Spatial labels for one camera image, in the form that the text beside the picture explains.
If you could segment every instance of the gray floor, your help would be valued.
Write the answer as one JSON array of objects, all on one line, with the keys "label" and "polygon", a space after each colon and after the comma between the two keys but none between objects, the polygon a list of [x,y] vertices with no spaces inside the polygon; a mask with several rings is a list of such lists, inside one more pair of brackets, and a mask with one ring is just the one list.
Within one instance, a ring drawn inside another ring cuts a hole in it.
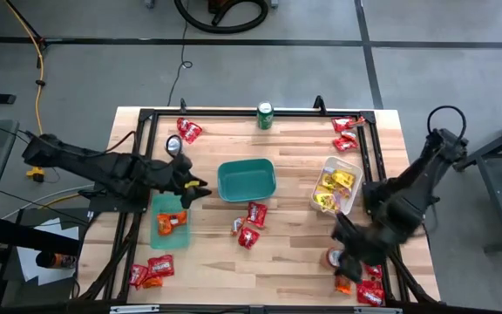
[{"label": "gray floor", "polygon": [[[157,0],[154,10],[142,1],[16,2],[45,36],[180,38],[184,25],[170,0]],[[372,40],[502,41],[502,0],[364,0],[363,5]],[[192,0],[191,11],[208,20],[204,7],[203,0]],[[255,12],[242,4],[227,23]],[[1,2],[0,35],[23,36]],[[190,27],[187,37],[211,36]],[[353,0],[281,0],[264,25],[223,38],[357,40],[359,30]],[[435,106],[465,111],[471,150],[499,134],[502,50],[375,49],[373,54],[384,108],[400,112],[411,160],[421,150],[425,119]],[[321,94],[329,107],[373,107],[361,48],[189,46],[186,59],[194,67],[182,71],[174,105],[184,97],[190,106],[255,106],[267,99],[275,106],[308,107]],[[15,105],[0,106],[0,119],[18,119],[28,130],[36,130],[35,60],[29,45],[0,44],[0,92],[17,95]],[[115,108],[164,105],[179,61],[179,46],[52,46],[41,102],[44,130],[80,146],[104,148]],[[439,114],[435,125],[458,130],[459,119]],[[23,148],[15,145],[1,189],[32,199],[86,184],[64,171],[56,184],[27,181]],[[449,172],[438,186],[442,201],[431,254],[445,302],[502,310],[502,253],[486,256],[481,249],[500,241],[502,230],[475,170]],[[0,195],[0,216],[20,205]]]}]

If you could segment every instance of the wooden tabletop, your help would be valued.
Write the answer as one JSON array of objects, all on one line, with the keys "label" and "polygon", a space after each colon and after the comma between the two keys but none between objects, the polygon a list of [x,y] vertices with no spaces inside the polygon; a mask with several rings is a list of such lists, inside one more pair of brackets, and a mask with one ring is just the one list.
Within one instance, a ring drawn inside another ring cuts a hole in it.
[{"label": "wooden tabletop", "polygon": [[[139,109],[118,108],[109,146],[136,128]],[[177,133],[175,120],[159,118],[153,159],[170,159],[164,144],[169,135]],[[275,117],[269,130],[259,129],[256,118],[249,117],[190,120],[204,132],[192,145],[185,144],[185,153],[193,161],[192,173],[208,181],[213,193],[191,206],[192,234],[187,249],[151,249],[153,217],[143,215],[135,263],[146,265],[150,257],[172,254],[175,276],[165,277],[161,288],[132,287],[129,303],[356,305],[355,289],[352,296],[334,292],[331,271],[319,264],[323,251],[339,243],[329,238],[334,218],[310,208],[309,197],[327,157],[336,156],[363,168],[359,149],[343,154],[336,151],[332,145],[336,134],[329,118]],[[376,111],[376,121],[386,173],[389,177],[397,176],[409,165],[398,113]],[[366,136],[375,168],[369,129]],[[126,153],[131,150],[132,140],[116,149]],[[216,172],[223,162],[251,158],[268,158],[274,163],[277,188],[273,197],[261,201],[268,205],[266,228],[260,231],[256,245],[247,250],[229,234],[232,221],[247,214],[247,204],[220,199]],[[356,198],[349,218],[359,224],[370,222],[363,212],[361,197]],[[102,214],[88,231],[79,261],[81,291],[88,288],[109,260],[117,220],[117,214]],[[411,239],[401,250],[414,277],[430,296],[439,299],[426,238]],[[123,268],[121,263],[114,296]],[[398,297],[396,272],[391,266],[390,280]]]}]

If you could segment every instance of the vacuum hose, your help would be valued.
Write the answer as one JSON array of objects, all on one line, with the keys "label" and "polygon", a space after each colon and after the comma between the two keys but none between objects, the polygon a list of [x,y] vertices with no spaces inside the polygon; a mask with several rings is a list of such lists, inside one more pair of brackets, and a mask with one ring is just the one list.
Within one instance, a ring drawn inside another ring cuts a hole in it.
[{"label": "vacuum hose", "polygon": [[[268,4],[265,2],[265,0],[228,0],[224,5],[222,5],[214,16],[214,19],[212,21],[212,25],[207,25],[204,23],[201,23],[194,19],[189,12],[185,9],[183,6],[183,3],[181,3],[181,0],[173,0],[175,3],[175,7],[178,9],[180,12],[181,16],[185,18],[185,20],[190,23],[190,25],[198,28],[201,31],[213,33],[213,34],[235,34],[243,31],[249,31],[255,27],[257,27],[259,24],[261,24],[265,18],[267,18],[268,14]],[[251,2],[251,3],[256,3],[261,7],[261,13],[259,14],[258,17],[256,17],[253,21],[247,22],[245,24],[241,25],[236,25],[236,26],[218,26],[218,23],[222,20],[224,15],[232,9],[232,7],[236,4],[243,3],[243,2]]]}]

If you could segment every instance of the green plastic tray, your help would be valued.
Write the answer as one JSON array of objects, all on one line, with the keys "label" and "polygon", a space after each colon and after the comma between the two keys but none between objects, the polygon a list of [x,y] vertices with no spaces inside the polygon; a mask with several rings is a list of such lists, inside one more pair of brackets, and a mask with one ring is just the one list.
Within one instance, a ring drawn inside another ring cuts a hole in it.
[{"label": "green plastic tray", "polygon": [[218,194],[224,201],[260,200],[275,190],[275,166],[270,160],[230,161],[218,168]]},{"label": "green plastic tray", "polygon": [[180,196],[178,195],[155,195],[151,204],[152,216],[150,218],[150,246],[153,249],[182,249],[189,246],[189,235],[191,226],[191,210],[187,210],[187,223],[175,228],[170,235],[158,234],[158,214],[179,213],[185,209],[181,207]]}]

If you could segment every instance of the green soda can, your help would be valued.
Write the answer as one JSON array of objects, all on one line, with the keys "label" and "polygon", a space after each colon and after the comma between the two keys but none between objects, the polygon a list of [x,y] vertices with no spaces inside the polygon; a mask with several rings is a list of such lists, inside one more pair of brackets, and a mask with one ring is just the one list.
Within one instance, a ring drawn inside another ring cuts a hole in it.
[{"label": "green soda can", "polygon": [[268,130],[272,126],[275,110],[268,102],[262,102],[257,106],[257,120],[259,128]]}]

